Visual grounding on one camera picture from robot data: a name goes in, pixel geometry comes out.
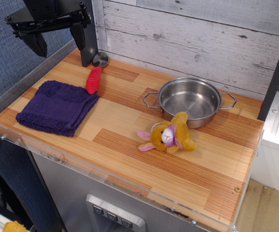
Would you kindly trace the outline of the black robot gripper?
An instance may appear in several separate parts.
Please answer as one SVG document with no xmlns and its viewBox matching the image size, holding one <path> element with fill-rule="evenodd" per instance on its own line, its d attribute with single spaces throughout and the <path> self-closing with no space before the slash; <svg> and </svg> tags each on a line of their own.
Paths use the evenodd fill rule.
<svg viewBox="0 0 279 232">
<path fill-rule="evenodd" d="M 24 8 L 6 16 L 4 21 L 19 31 L 15 37 L 36 55 L 47 57 L 47 44 L 40 32 L 70 28 L 77 48 L 86 47 L 84 28 L 91 24 L 91 17 L 85 1 L 25 0 L 24 4 Z"/>
</svg>

